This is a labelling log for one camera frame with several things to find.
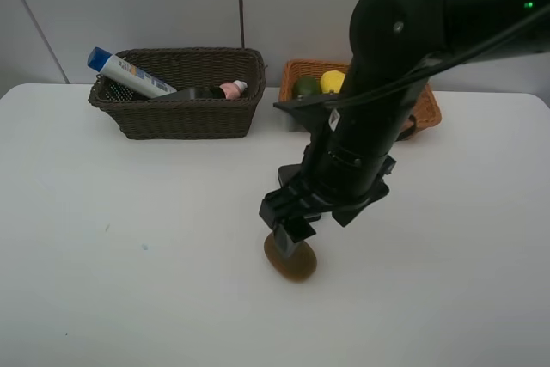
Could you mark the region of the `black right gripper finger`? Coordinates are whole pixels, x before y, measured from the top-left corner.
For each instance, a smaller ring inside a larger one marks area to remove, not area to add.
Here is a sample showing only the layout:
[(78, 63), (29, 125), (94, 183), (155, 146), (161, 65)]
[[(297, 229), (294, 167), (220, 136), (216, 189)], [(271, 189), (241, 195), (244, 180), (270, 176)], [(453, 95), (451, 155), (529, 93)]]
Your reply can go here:
[(290, 258), (302, 242), (315, 234), (316, 231), (304, 217), (280, 223), (273, 231), (275, 246), (284, 258)]

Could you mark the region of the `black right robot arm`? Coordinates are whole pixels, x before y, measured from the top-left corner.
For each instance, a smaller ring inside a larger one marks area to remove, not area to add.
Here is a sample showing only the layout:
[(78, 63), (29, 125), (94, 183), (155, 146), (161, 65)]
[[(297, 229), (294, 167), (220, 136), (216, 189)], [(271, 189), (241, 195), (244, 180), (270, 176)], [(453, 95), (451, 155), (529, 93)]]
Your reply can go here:
[(278, 104), (311, 135), (297, 171), (260, 206), (284, 258), (314, 234), (310, 216), (346, 226), (388, 194), (389, 152), (432, 76), (546, 51), (549, 0), (359, 0), (349, 39), (338, 94)]

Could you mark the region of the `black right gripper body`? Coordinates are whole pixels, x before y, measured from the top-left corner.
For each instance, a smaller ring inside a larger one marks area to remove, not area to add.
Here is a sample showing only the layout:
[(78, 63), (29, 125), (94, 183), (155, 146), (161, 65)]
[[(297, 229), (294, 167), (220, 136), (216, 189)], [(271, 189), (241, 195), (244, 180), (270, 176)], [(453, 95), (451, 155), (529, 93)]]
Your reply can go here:
[(313, 216), (330, 212), (341, 226), (349, 224), (362, 210), (385, 198), (389, 187), (384, 177), (393, 172), (396, 160), (387, 156), (380, 167), (370, 189), (356, 199), (342, 199), (319, 194), (301, 176), (301, 170), (284, 187), (268, 193), (260, 205), (260, 217), (270, 229), (285, 220), (304, 217), (313, 222)]

